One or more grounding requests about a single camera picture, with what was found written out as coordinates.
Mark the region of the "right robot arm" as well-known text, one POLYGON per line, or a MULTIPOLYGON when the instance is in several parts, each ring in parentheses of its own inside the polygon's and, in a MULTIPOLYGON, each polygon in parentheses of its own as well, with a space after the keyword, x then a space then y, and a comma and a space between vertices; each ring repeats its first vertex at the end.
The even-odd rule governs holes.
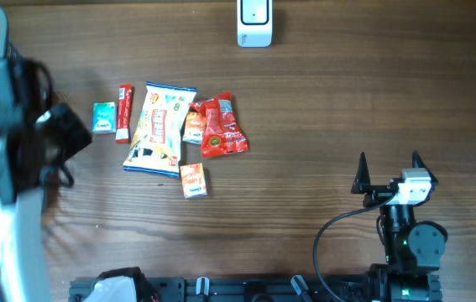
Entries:
POLYGON ((387 185, 373 185, 364 154, 351 192, 363 194, 366 210, 379 210, 378 228, 385 264, 373 264, 367 272, 368 301, 437 302, 443 299, 439 277, 446 249, 447 230, 434 221, 417 221, 414 210, 430 200, 438 180, 417 152, 411 167, 387 185))

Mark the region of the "red snack packet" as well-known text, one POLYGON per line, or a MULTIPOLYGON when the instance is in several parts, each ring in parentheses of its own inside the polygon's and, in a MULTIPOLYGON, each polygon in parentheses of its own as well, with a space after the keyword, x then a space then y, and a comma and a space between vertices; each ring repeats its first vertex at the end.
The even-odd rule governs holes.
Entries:
POLYGON ((191 107, 206 118, 201 142, 203 158, 249 151, 248 139, 233 112, 230 91, 205 101, 193 102, 191 107))

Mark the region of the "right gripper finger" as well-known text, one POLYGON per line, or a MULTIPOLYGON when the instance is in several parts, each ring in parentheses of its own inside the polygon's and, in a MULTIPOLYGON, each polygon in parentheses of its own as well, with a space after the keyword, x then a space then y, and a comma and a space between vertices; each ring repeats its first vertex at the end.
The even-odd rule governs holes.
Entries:
POLYGON ((433 185, 438 185, 439 184, 437 177, 427 168, 427 166, 424 164, 421 156, 419 155, 419 153, 416 150, 412 153, 412 161, 411 162, 412 162, 412 167, 413 168, 419 168, 419 169, 425 169, 426 170, 426 172, 430 176, 431 183, 433 185))
POLYGON ((359 156, 358 170, 354 178, 351 193, 352 194, 366 194, 370 191, 371 180, 369 176, 369 167, 365 152, 359 156))

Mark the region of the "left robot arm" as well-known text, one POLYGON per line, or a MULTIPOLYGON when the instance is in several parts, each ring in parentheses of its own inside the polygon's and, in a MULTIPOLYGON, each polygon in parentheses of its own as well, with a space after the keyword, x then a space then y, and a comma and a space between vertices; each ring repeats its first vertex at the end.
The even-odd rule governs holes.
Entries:
POLYGON ((0 301, 49 301, 41 216, 53 187, 71 187, 68 159, 92 142, 65 103, 53 104, 47 68, 0 60, 0 301))

